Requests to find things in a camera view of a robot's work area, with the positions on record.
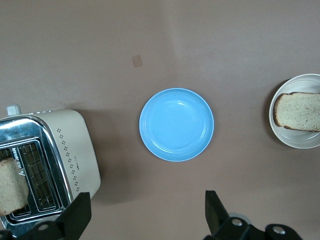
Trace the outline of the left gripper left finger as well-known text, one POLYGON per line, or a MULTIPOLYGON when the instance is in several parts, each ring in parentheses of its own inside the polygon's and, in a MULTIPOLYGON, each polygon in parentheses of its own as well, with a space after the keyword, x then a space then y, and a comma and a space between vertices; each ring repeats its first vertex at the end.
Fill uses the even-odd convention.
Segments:
POLYGON ((53 198, 40 209, 32 201, 15 213, 2 216, 2 240, 78 240, 92 217, 91 198, 81 192, 67 207, 53 198))

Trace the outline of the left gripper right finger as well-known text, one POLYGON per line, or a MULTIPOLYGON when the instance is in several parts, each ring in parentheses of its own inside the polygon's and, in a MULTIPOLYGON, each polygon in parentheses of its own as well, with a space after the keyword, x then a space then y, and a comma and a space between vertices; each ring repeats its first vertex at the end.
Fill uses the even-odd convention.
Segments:
POLYGON ((205 192, 205 219, 210 230, 206 240, 300 240, 301 236, 283 224, 269 224, 259 230, 243 218, 230 216, 214 190, 205 192))

